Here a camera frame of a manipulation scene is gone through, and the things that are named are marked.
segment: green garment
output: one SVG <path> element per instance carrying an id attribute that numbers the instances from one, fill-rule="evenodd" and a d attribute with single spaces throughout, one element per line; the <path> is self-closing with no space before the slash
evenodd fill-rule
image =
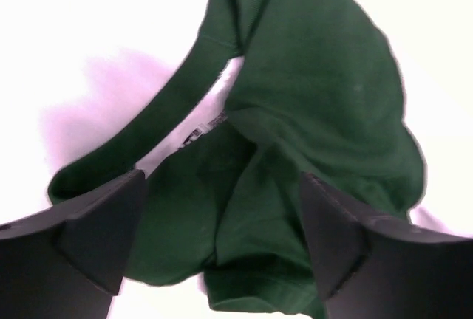
<path id="1" fill-rule="evenodd" d="M 395 59 L 353 0 L 209 0 L 177 73 L 125 129 L 59 171 L 49 195 L 56 204 L 133 169 L 239 56 L 228 118 L 147 179 L 126 277 L 162 286 L 203 271 L 214 310 L 321 319 L 301 172 L 402 218 L 423 193 Z"/>

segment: green fabric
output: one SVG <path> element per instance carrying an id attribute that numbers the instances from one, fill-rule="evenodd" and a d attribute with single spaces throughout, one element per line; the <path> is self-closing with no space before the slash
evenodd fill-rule
<path id="1" fill-rule="evenodd" d="M 126 276 L 162 286 L 204 271 L 214 310 L 322 319 L 300 173 L 402 218 L 423 193 L 395 59 L 353 0 L 210 0 L 164 90 L 115 138 L 59 171 L 49 195 L 62 202 L 133 168 L 239 55 L 228 119 L 148 178 Z"/>

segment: white background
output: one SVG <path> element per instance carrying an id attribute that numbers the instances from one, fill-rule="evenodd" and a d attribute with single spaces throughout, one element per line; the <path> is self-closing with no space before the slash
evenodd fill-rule
<path id="1" fill-rule="evenodd" d="M 143 108 L 186 56 L 206 1 L 0 0 L 0 224 L 48 207 L 52 174 Z M 412 219 L 473 236 L 472 0 L 357 1 L 392 42 L 428 163 Z M 125 281 L 109 317 L 282 317 L 211 312 L 198 288 Z"/>

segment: clothing label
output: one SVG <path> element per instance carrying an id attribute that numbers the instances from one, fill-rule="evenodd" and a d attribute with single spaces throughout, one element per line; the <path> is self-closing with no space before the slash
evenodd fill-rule
<path id="1" fill-rule="evenodd" d="M 135 164 L 149 176 L 169 155 L 185 148 L 226 120 L 225 100 L 238 77 L 243 57 L 228 61 L 217 81 L 191 113 L 168 136 Z"/>

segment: black plastic part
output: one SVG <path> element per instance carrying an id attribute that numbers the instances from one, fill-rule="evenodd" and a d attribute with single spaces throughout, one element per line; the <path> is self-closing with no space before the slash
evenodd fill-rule
<path id="1" fill-rule="evenodd" d="M 142 171 L 0 226 L 0 318 L 105 319 L 146 196 Z"/>
<path id="2" fill-rule="evenodd" d="M 300 191 L 329 319 L 473 318 L 472 239 L 416 227 L 311 174 Z"/>

